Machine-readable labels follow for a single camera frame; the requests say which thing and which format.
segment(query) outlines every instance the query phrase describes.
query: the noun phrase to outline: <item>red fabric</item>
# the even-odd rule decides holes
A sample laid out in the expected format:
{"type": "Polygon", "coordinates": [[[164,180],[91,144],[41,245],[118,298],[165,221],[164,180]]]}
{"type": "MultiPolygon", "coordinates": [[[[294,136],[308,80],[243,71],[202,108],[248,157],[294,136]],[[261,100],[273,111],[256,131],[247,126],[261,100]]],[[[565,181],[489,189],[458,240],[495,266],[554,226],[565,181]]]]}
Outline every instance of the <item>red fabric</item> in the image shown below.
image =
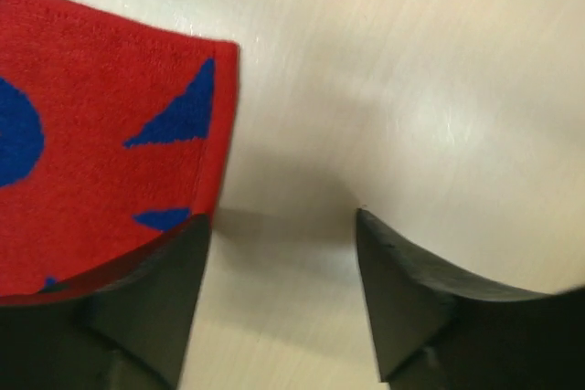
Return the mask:
{"type": "Polygon", "coordinates": [[[0,187],[0,295],[32,293],[160,235],[133,215],[213,212],[237,94],[238,49],[65,0],[0,0],[0,78],[25,92],[45,149],[0,187]],[[215,59],[208,137],[124,148],[206,59],[215,59]]]}

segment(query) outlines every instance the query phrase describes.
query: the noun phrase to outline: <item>blue and red cloth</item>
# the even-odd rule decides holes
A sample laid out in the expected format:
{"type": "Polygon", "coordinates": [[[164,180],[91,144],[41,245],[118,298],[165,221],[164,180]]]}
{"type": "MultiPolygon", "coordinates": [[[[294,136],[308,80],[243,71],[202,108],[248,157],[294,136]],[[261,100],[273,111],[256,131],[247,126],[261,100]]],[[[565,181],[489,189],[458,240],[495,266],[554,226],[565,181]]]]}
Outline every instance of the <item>blue and red cloth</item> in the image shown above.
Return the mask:
{"type": "Polygon", "coordinates": [[[0,295],[213,212],[237,46],[65,0],[0,0],[0,295]]]}

